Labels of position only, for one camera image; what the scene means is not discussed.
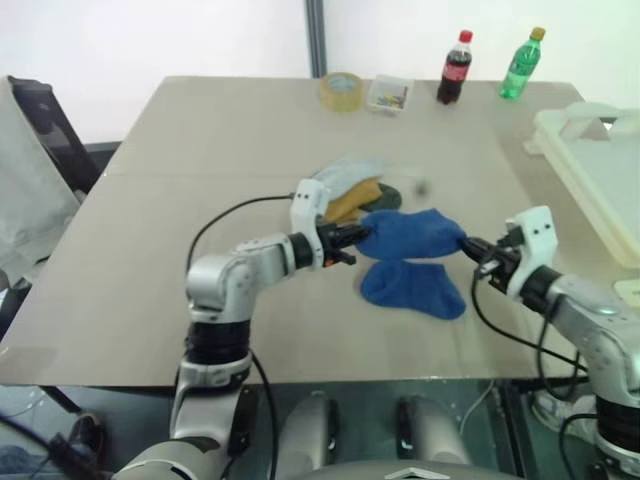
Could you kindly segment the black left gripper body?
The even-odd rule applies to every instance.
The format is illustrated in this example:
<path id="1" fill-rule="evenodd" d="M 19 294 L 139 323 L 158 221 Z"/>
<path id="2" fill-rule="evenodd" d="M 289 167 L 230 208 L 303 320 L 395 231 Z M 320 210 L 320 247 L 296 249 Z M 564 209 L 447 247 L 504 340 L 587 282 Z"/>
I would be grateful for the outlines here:
<path id="1" fill-rule="evenodd" d="M 335 224 L 326 224 L 317 229 L 322 246 L 322 266 L 324 268 L 338 264 L 333 259 L 334 249 L 345 249 L 354 243 L 354 240 L 348 238 L 348 227 L 349 225 L 338 226 Z"/>

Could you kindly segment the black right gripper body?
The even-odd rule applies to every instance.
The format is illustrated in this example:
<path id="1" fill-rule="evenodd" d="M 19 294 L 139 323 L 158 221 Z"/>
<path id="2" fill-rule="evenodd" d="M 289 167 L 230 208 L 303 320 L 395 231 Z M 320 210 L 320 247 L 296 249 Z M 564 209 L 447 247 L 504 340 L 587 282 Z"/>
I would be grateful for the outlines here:
<path id="1" fill-rule="evenodd" d="M 503 294 L 507 294 L 509 282 L 519 266 L 521 260 L 520 250 L 512 246 L 504 246 L 500 244 L 494 244 L 497 246 L 497 252 L 494 258 L 502 263 L 502 271 L 499 278 L 489 278 L 489 284 L 496 290 Z M 480 259 L 479 263 L 486 262 L 491 259 Z"/>

